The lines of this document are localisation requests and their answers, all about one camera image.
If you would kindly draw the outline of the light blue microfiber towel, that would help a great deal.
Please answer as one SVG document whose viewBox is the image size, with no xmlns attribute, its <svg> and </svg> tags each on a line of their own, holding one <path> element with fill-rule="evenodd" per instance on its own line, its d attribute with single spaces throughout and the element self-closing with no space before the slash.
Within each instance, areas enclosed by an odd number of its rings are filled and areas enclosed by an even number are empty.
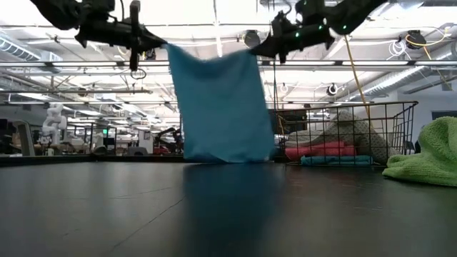
<svg viewBox="0 0 457 257">
<path fill-rule="evenodd" d="M 184 158 L 269 160 L 274 134 L 256 57 L 241 50 L 202 60 L 172 44 L 166 50 L 183 122 Z"/>
</svg>

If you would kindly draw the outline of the grey waffle microfiber towel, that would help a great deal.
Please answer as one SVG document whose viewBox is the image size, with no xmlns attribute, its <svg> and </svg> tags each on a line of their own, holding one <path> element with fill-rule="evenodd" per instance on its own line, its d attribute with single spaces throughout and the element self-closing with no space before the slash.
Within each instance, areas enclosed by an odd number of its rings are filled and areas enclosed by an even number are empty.
<svg viewBox="0 0 457 257">
<path fill-rule="evenodd" d="M 322 131 L 297 131 L 288 135 L 286 148 L 315 146 L 342 141 L 356 147 L 357 153 L 371 156 L 376 163 L 385 165 L 391 156 L 399 155 L 381 133 L 370 127 L 367 121 L 350 111 L 339 111 Z"/>
</svg>

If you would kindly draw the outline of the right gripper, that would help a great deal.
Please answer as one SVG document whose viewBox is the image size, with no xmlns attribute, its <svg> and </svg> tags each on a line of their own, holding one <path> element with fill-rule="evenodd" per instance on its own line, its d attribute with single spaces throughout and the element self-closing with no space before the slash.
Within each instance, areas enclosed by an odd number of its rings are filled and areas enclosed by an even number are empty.
<svg viewBox="0 0 457 257">
<path fill-rule="evenodd" d="M 285 14 L 278 14 L 271 22 L 273 37 L 250 49 L 256 56 L 274 58 L 277 54 L 281 63 L 286 62 L 290 51 L 303 51 L 306 47 L 325 44 L 326 49 L 334 43 L 325 19 L 312 21 L 310 24 L 292 24 Z"/>
</svg>

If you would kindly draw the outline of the silver ventilation duct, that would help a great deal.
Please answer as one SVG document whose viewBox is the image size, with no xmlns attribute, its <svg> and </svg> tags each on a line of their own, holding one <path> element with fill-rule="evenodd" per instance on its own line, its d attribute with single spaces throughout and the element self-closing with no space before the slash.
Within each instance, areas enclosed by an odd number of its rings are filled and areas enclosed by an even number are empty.
<svg viewBox="0 0 457 257">
<path fill-rule="evenodd" d="M 457 66 L 457 39 L 430 53 L 431 60 L 419 59 L 411 68 L 391 72 L 362 88 L 365 97 L 375 97 L 390 93 L 403 86 L 421 80 L 432 73 L 438 66 Z"/>
<path fill-rule="evenodd" d="M 53 52 L 34 49 L 3 34 L 0 35 L 0 52 L 15 56 L 25 62 L 62 61 L 62 58 Z"/>
</svg>

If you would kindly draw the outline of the black wire basket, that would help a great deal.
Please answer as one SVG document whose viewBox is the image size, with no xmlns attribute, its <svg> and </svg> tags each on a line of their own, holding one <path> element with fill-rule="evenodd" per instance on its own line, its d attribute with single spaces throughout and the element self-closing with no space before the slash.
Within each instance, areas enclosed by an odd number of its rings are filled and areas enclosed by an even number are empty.
<svg viewBox="0 0 457 257">
<path fill-rule="evenodd" d="M 307 130 L 322 131 L 327 127 L 327 123 L 339 112 L 350 111 L 353 114 L 367 121 L 372 129 L 381 133 L 392 147 L 400 154 L 412 154 L 415 151 L 413 135 L 413 118 L 415 101 L 349 101 L 349 102 L 307 102 L 298 109 L 306 110 L 308 115 Z M 280 110 L 298 110 L 298 109 L 280 109 Z M 291 161 L 285 154 L 285 142 L 288 135 L 279 134 L 276 127 L 276 112 L 273 112 L 273 129 L 275 132 L 276 155 L 275 161 L 301 165 L 301 160 Z M 356 156 L 369 156 L 356 152 Z M 384 166 L 376 163 L 370 166 Z"/>
</svg>

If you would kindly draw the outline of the teal microfiber towel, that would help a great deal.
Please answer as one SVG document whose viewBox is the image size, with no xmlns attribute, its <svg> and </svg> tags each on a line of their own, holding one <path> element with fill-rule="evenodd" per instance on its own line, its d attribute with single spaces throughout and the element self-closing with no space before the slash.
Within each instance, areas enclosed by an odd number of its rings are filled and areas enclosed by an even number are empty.
<svg viewBox="0 0 457 257">
<path fill-rule="evenodd" d="M 370 156 L 303 156 L 303 166 L 370 166 L 373 159 Z"/>
</svg>

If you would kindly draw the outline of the black monitor screen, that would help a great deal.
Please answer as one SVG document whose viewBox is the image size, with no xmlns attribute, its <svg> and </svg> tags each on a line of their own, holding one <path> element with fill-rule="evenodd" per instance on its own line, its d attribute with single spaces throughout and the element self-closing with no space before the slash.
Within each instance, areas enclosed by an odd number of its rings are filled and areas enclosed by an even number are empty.
<svg viewBox="0 0 457 257">
<path fill-rule="evenodd" d="M 306 110 L 279 110 L 276 112 L 276 127 L 279 134 L 307 130 L 308 115 Z"/>
</svg>

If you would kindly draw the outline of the long ceiling light bar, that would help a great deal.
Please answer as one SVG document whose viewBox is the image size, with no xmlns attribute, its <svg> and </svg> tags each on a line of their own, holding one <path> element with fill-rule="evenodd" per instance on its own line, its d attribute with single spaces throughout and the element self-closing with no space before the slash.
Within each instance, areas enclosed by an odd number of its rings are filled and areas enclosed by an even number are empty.
<svg viewBox="0 0 457 257">
<path fill-rule="evenodd" d="M 322 66 L 457 66 L 452 60 L 425 60 L 425 61 L 258 61 L 259 66 L 290 66 L 290 67 L 322 67 Z M 55 61 L 55 62 L 0 62 L 0 68 L 92 68 L 92 67 L 129 67 L 127 61 Z"/>
</svg>

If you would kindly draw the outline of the pink microfiber towel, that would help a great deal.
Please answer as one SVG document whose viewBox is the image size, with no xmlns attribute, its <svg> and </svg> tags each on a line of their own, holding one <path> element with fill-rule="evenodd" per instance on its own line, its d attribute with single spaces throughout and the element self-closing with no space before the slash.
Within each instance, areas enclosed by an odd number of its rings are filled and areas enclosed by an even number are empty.
<svg viewBox="0 0 457 257">
<path fill-rule="evenodd" d="M 287 147 L 285 155 L 291 161 L 299 161 L 303 156 L 355 156 L 356 149 L 342 141 L 333 141 L 311 146 Z"/>
</svg>

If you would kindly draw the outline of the green microfiber towel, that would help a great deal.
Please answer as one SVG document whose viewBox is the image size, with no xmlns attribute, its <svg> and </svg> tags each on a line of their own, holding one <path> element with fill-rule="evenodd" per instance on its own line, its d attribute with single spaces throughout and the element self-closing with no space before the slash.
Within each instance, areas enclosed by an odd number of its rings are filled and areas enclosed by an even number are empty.
<svg viewBox="0 0 457 257">
<path fill-rule="evenodd" d="M 457 118 L 444 116 L 425 125 L 421 152 L 388 159 L 382 175 L 402 181 L 457 187 Z"/>
</svg>

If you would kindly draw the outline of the black aluminium table frame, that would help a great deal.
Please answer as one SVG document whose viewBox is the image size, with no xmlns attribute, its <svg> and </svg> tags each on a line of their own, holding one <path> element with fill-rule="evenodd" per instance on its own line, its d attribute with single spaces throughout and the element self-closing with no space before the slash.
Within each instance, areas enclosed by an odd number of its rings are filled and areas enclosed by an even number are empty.
<svg viewBox="0 0 457 257">
<path fill-rule="evenodd" d="M 96 156 L 96 155 L 65 155 L 65 156 L 22 156 L 0 157 L 0 168 L 14 166 L 50 165 L 58 163 L 86 162 L 146 162 L 146 163 L 186 163 L 182 156 Z"/>
</svg>

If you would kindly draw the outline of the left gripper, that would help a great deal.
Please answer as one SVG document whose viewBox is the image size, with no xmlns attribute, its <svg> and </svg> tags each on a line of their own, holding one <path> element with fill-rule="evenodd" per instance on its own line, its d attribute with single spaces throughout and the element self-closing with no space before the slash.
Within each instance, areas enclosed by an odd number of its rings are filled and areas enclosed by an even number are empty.
<svg viewBox="0 0 457 257">
<path fill-rule="evenodd" d="M 81 4 L 79 32 L 75 39 L 84 47 L 87 41 L 97 41 L 109 46 L 124 46 L 130 49 L 130 64 L 132 71 L 139 66 L 140 36 L 141 52 L 161 48 L 167 41 L 151 33 L 148 29 L 140 32 L 139 12 L 141 4 L 139 1 L 132 1 L 130 4 L 130 17 L 118 21 L 109 22 L 115 8 L 114 1 L 83 1 Z"/>
</svg>

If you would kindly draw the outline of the grey curved machine part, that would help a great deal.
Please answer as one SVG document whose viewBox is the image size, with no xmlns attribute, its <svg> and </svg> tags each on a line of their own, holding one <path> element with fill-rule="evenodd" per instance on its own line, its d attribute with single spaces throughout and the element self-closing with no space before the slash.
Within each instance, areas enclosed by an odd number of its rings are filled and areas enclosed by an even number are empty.
<svg viewBox="0 0 457 257">
<path fill-rule="evenodd" d="M 35 156 L 34 142 L 29 123 L 17 120 L 13 122 L 13 125 L 19 133 L 22 156 Z"/>
</svg>

